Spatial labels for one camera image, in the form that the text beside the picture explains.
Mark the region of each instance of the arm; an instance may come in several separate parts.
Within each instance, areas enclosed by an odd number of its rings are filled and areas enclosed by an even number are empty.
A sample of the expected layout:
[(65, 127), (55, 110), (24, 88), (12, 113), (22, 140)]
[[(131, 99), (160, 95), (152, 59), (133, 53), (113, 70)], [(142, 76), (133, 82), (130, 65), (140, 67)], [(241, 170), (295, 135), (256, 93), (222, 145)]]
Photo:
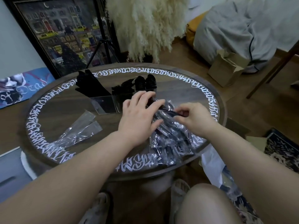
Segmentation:
[(0, 223), (78, 223), (102, 185), (129, 151), (161, 124), (152, 117), (165, 100), (145, 105), (154, 92), (140, 91), (123, 104), (118, 131), (58, 165), (0, 204)]
[(208, 139), (264, 223), (298, 223), (299, 175), (218, 124), (199, 103), (182, 104), (176, 120)]

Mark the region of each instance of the patterned rug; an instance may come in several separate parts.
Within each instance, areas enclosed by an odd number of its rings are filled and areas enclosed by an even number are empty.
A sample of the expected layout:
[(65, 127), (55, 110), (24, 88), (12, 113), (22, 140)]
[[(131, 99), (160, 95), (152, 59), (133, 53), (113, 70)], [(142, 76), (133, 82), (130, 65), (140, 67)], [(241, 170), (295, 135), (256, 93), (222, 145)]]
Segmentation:
[[(273, 157), (292, 171), (299, 173), (299, 146), (274, 128), (268, 131), (265, 137), (268, 140), (264, 153)], [(238, 209), (243, 223), (263, 224), (256, 211), (244, 196), (239, 196), (233, 203)]]

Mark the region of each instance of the slipper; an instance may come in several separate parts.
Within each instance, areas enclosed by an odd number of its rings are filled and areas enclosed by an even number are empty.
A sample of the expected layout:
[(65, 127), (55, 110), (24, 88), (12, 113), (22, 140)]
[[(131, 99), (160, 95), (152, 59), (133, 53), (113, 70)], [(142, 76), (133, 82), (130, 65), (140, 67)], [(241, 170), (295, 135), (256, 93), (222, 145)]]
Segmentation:
[(182, 179), (177, 179), (171, 185), (171, 202), (169, 224), (174, 224), (175, 215), (180, 209), (185, 195), (190, 190), (190, 186)]
[(100, 192), (78, 224), (105, 224), (112, 207), (111, 195), (108, 192)]

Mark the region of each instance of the round wooden table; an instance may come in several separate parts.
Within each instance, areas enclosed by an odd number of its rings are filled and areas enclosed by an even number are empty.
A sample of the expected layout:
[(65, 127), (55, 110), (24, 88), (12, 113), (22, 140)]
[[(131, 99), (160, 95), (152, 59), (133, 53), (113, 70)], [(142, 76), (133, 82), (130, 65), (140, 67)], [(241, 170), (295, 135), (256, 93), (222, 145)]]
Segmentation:
[[(108, 64), (93, 67), (90, 70), (109, 92), (111, 92), (111, 87), (121, 85), (128, 79), (139, 75), (146, 78), (148, 74), (153, 74), (157, 81), (157, 99), (171, 100), (175, 106), (185, 102), (200, 102), (207, 107), (215, 120), (222, 125), (226, 124), (226, 107), (216, 89), (206, 80), (188, 71), (148, 63)], [(39, 90), (30, 99), (29, 105), (24, 111), (24, 122), (20, 130), (23, 138), (22, 149), (32, 166), (38, 166), (37, 169), (35, 168), (37, 172), (43, 168), (42, 172), (44, 172), (46, 169), (72, 158), (118, 129), (122, 114), (98, 115), (90, 99), (75, 90), (77, 75), (78, 73), (75, 72), (64, 76)], [(57, 140), (85, 110), (96, 115), (95, 120), (103, 130), (68, 147), (67, 152), (49, 153), (47, 144)], [(196, 159), (209, 144), (205, 139), (201, 140), (195, 155), (185, 156), (183, 162), (173, 166), (150, 165), (148, 151), (145, 149), (148, 147), (148, 142), (145, 142), (139, 147), (133, 148), (108, 180), (152, 177), (178, 168)]]

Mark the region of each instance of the picture frame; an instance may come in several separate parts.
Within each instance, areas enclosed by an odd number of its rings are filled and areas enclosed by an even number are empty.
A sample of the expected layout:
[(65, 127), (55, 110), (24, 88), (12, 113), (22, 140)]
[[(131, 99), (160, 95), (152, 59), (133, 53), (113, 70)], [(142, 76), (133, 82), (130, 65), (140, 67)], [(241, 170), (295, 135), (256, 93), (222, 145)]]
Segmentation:
[[(100, 39), (119, 50), (105, 0), (4, 1), (55, 79), (84, 69)], [(104, 43), (90, 67), (108, 64), (107, 55), (116, 62)]]

